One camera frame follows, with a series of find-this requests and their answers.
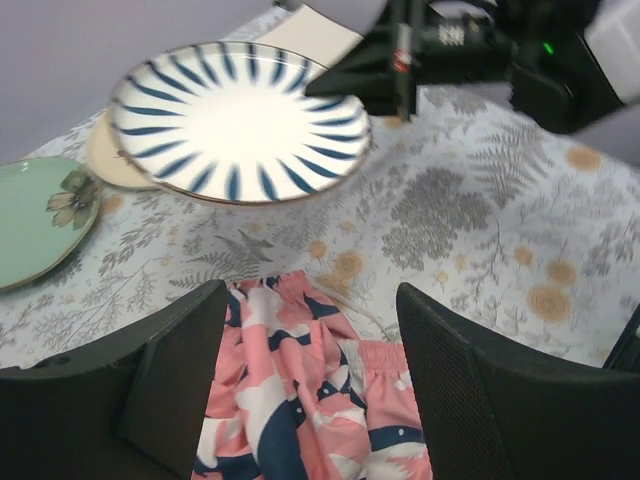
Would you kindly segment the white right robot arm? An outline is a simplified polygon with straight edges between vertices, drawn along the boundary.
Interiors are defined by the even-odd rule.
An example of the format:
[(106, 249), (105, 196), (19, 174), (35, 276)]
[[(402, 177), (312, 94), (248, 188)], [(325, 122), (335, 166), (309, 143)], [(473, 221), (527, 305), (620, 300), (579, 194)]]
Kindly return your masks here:
[(427, 85), (507, 83), (509, 103), (543, 129), (573, 134), (639, 101), (639, 4), (597, 13), (591, 1), (475, 1), (438, 13), (389, 1), (362, 40), (306, 87), (358, 97), (407, 121)]

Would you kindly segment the mint green flower plate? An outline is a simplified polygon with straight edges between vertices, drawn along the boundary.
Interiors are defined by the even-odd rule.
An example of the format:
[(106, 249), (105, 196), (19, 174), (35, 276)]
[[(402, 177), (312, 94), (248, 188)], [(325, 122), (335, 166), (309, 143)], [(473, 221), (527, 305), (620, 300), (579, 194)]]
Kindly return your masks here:
[(46, 274), (81, 243), (101, 204), (98, 179), (64, 157), (1, 167), (1, 289)]

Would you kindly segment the blue striped white plate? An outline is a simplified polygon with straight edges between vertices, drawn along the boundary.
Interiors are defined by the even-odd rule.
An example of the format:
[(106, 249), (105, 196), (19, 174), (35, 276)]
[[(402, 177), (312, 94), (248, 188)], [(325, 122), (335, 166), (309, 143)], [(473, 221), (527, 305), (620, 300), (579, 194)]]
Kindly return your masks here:
[(213, 203), (303, 199), (351, 176), (371, 146), (354, 96), (309, 97), (319, 63), (254, 42), (180, 47), (114, 88), (113, 140), (154, 184)]

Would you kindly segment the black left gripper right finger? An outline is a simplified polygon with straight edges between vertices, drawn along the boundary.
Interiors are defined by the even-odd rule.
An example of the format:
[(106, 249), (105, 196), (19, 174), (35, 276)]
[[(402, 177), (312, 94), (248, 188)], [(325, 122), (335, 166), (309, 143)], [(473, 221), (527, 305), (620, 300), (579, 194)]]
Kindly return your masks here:
[(639, 373), (515, 342), (401, 284), (396, 312), (438, 479), (635, 479)]

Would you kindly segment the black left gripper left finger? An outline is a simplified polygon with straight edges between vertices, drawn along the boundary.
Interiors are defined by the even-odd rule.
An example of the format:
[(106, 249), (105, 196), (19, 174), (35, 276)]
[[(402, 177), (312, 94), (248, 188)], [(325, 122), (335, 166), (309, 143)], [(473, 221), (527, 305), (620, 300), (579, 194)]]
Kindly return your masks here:
[(223, 333), (213, 280), (81, 347), (1, 372), (5, 479), (187, 479)]

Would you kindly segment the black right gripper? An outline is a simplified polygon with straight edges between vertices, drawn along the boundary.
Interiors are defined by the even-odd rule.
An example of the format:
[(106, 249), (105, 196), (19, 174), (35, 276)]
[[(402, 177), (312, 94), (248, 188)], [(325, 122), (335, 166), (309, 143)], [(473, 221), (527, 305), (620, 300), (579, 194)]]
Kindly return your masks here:
[(374, 27), (308, 83), (308, 97), (357, 97), (371, 116), (409, 120), (417, 86), (502, 83), (512, 109), (552, 133), (575, 133), (623, 107), (587, 43), (554, 1), (476, 2), (444, 17), (425, 6), (414, 48), (405, 23)]

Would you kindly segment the white square black-rimmed plate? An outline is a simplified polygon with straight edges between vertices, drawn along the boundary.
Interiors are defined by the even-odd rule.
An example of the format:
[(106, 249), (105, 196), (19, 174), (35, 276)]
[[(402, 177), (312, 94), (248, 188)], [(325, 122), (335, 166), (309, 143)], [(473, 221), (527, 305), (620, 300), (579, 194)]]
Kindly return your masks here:
[(256, 42), (289, 50), (329, 68), (361, 40), (360, 34), (304, 5)]

